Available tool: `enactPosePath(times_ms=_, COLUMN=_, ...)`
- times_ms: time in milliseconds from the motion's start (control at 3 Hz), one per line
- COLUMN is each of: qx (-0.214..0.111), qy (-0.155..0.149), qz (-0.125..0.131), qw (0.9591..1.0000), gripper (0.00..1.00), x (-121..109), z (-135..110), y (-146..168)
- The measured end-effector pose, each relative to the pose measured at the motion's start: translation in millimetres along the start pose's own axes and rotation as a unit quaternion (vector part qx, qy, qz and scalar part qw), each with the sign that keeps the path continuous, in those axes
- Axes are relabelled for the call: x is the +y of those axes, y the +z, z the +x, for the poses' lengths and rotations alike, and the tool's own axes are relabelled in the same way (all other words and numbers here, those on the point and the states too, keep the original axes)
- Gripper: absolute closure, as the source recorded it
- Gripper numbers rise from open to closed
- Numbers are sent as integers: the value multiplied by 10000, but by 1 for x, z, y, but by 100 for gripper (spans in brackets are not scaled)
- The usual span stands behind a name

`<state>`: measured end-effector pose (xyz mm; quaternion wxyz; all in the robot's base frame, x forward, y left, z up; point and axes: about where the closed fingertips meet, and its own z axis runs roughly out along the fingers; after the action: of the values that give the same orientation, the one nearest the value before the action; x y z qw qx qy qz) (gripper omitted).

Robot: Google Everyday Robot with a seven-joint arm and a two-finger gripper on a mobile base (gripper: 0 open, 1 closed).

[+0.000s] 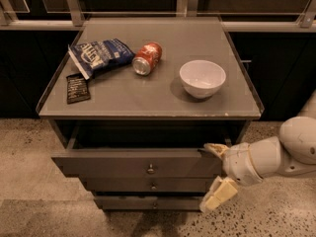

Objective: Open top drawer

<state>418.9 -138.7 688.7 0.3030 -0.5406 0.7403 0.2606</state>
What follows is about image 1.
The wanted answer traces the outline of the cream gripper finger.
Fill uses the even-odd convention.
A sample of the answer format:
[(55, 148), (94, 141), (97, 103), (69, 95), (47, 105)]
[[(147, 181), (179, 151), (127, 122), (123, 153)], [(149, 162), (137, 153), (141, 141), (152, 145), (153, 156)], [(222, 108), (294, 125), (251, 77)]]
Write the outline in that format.
[(212, 153), (220, 160), (223, 159), (225, 152), (229, 149), (228, 146), (219, 143), (206, 143), (203, 148), (205, 151)]
[(209, 191), (203, 197), (199, 209), (206, 213), (217, 209), (219, 206), (236, 196), (238, 185), (231, 178), (216, 177)]

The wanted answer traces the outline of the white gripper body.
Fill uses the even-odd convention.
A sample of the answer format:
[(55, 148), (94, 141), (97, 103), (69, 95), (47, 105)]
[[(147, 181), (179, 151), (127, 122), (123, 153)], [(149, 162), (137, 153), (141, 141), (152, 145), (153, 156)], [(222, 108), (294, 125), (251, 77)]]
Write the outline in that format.
[(223, 154), (222, 163), (226, 175), (240, 186), (256, 185), (263, 180), (254, 167), (249, 143), (228, 148)]

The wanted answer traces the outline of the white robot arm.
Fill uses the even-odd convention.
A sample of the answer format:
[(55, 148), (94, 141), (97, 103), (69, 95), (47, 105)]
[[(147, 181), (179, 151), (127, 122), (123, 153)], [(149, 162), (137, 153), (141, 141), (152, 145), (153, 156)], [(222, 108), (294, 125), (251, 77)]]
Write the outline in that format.
[(207, 143), (203, 153), (217, 157), (224, 174), (214, 179), (199, 204), (211, 212), (235, 197), (242, 187), (252, 187), (271, 177), (316, 177), (316, 91), (294, 118), (286, 120), (277, 136), (228, 147)]

